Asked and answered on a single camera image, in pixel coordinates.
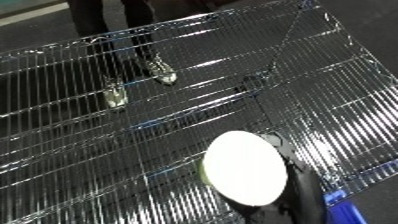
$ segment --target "black pants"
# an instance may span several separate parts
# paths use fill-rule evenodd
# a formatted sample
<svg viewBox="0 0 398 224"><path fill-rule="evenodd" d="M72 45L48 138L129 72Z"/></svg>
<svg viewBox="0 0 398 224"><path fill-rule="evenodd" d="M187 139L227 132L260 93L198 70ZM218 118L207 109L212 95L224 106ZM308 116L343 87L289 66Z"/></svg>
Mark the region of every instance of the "black pants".
<svg viewBox="0 0 398 224"><path fill-rule="evenodd" d="M96 34L109 32L103 16L102 0L67 0L75 23L76 31L81 37L87 37ZM148 25L152 23L153 16L149 6L144 0L121 0L124 5L126 21L129 28ZM150 35L132 35L133 45L145 44L152 42ZM119 62L113 51L111 42L104 44L94 43L88 47L89 54L97 54L97 61L101 73L114 76L118 73ZM149 45L136 48L139 57L149 59L154 55Z"/></svg>

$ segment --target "wire shelf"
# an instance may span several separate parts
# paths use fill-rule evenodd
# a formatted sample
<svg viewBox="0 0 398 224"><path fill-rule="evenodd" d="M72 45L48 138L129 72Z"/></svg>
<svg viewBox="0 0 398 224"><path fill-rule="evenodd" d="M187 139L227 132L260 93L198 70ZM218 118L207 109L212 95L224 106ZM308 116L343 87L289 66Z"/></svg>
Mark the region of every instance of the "wire shelf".
<svg viewBox="0 0 398 224"><path fill-rule="evenodd" d="M149 45L176 85L136 65ZM123 76L123 111L105 104L104 71ZM397 80L317 3L5 52L0 72L1 223L238 223L197 174L210 142L237 129L281 133L325 193L398 168Z"/></svg>

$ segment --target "white disc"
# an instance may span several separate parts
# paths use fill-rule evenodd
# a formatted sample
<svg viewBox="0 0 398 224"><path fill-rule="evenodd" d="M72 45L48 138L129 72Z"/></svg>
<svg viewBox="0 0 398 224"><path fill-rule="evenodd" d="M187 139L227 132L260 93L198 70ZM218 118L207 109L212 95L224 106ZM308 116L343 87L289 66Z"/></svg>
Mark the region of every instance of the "white disc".
<svg viewBox="0 0 398 224"><path fill-rule="evenodd" d="M288 178L278 151L245 131L230 131L216 138L205 154L203 167L218 192L248 206L274 202Z"/></svg>

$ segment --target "floor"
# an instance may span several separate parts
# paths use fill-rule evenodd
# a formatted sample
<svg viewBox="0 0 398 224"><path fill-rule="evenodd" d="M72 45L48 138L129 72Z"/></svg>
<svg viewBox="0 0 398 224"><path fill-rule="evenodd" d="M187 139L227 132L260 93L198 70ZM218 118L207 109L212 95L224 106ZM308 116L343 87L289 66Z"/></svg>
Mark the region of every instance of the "floor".
<svg viewBox="0 0 398 224"><path fill-rule="evenodd" d="M346 28L392 73L398 74L396 0L321 0ZM111 30L123 29L121 5L106 1L105 17ZM76 37L68 10L60 10L18 23L0 26L0 51L44 45ZM394 224L398 201L398 178L391 178L352 200L369 223Z"/></svg>

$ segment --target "shoe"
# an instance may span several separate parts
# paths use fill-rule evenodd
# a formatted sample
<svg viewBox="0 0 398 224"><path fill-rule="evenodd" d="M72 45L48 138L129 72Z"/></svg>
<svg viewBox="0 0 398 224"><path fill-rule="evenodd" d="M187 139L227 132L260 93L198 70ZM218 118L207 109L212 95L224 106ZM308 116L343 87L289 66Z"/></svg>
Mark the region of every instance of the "shoe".
<svg viewBox="0 0 398 224"><path fill-rule="evenodd" d="M171 86L177 81L177 74L174 69L164 62L159 55L152 59L141 58L138 60L138 65L142 69L148 70L152 77L164 85Z"/></svg>
<svg viewBox="0 0 398 224"><path fill-rule="evenodd" d="M103 92L105 100L110 108L125 106L128 103L127 92L123 86L123 81L119 78L105 78L106 89Z"/></svg>

